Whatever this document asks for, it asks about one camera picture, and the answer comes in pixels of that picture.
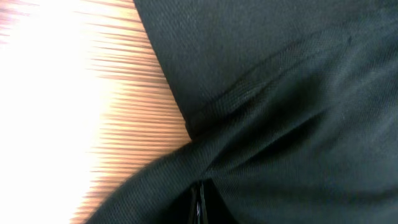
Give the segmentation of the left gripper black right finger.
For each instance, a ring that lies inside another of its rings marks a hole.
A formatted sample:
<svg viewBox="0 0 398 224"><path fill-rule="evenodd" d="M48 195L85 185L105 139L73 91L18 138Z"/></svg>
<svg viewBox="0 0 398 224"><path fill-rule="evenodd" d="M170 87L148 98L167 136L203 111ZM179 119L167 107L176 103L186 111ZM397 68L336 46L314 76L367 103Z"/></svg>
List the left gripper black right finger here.
<svg viewBox="0 0 398 224"><path fill-rule="evenodd" d="M200 223L237 224L212 180L200 184Z"/></svg>

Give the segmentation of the black t-shirt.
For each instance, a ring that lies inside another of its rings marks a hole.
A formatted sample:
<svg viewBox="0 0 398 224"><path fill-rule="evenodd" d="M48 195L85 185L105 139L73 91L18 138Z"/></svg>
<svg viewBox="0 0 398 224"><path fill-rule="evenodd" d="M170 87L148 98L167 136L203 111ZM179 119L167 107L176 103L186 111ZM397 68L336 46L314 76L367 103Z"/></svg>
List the black t-shirt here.
<svg viewBox="0 0 398 224"><path fill-rule="evenodd" d="M397 222L396 1L136 1L191 142L90 223L171 223L212 180L237 223Z"/></svg>

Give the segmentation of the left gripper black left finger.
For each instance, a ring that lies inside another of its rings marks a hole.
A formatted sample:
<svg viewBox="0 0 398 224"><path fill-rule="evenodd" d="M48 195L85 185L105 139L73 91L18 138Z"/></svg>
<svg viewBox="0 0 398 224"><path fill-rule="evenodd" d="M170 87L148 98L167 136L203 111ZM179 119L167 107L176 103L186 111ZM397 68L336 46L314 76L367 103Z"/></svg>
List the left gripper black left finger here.
<svg viewBox="0 0 398 224"><path fill-rule="evenodd" d="M195 182L170 206L172 224L195 224L200 219L200 183Z"/></svg>

